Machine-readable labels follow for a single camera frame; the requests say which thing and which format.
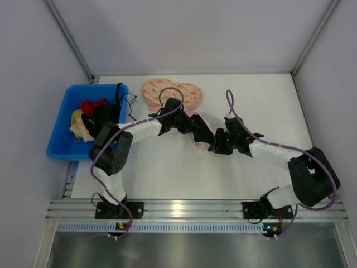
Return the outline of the white mesh laundry bag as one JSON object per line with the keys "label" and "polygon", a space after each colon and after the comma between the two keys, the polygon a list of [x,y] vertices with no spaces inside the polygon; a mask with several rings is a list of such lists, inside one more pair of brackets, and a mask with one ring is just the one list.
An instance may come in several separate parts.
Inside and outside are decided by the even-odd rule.
{"label": "white mesh laundry bag", "polygon": [[[209,126],[209,128],[212,130],[214,135],[215,135],[216,130],[218,128],[223,128],[224,127],[224,124],[223,124],[222,120],[216,118],[215,116],[212,116],[212,115],[207,114],[207,113],[197,113],[197,112],[187,111],[187,110],[184,110],[184,111],[189,115],[189,117],[191,117],[194,114],[200,115],[203,118],[203,120],[206,122],[206,124]],[[195,142],[194,139],[193,139],[193,135],[191,133],[183,134],[183,135],[188,135],[194,143],[196,143],[198,146],[200,146],[200,147],[202,147],[204,149],[208,149],[209,146],[210,146],[210,145],[207,145],[205,143]]]}

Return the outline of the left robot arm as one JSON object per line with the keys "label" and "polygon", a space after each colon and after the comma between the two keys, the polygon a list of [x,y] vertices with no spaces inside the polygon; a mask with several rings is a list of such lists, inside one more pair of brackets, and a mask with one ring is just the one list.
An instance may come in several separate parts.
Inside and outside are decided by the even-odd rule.
{"label": "left robot arm", "polygon": [[92,160],[90,173],[102,186],[103,199],[114,206],[124,206],[126,193],[118,173],[126,164],[131,145],[149,137],[156,137],[178,130],[190,134],[195,142],[210,145],[214,133],[200,115],[187,114],[183,104],[176,98],[169,98],[158,113],[133,123],[116,125],[106,123],[96,137],[89,151]]}

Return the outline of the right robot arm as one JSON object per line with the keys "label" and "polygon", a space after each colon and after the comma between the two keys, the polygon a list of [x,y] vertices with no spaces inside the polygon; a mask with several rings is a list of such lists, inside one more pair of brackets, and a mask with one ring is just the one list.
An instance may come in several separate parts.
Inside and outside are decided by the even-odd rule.
{"label": "right robot arm", "polygon": [[265,141],[262,134],[251,133],[238,118],[226,118],[225,126],[216,130],[209,151],[230,155],[238,150],[289,173],[289,184],[274,188],[261,197],[268,207],[280,209],[300,204],[314,209],[315,205],[340,188],[340,180],[321,149],[312,147],[302,150]]}

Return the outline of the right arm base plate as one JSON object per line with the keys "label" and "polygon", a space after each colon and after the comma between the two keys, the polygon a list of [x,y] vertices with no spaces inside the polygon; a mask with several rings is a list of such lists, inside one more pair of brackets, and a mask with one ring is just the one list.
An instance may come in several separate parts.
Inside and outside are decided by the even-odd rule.
{"label": "right arm base plate", "polygon": [[293,210],[291,206],[274,209],[267,203],[259,201],[249,201],[242,203],[243,218],[246,220],[265,219],[292,219]]}

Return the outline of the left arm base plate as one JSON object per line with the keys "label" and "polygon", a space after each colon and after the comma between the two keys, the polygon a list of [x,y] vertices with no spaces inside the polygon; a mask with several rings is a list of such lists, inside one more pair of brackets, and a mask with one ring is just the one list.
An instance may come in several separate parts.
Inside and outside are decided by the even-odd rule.
{"label": "left arm base plate", "polygon": [[144,213],[144,202],[132,202],[124,199],[123,205],[115,205],[104,197],[96,205],[95,219],[141,219]]}

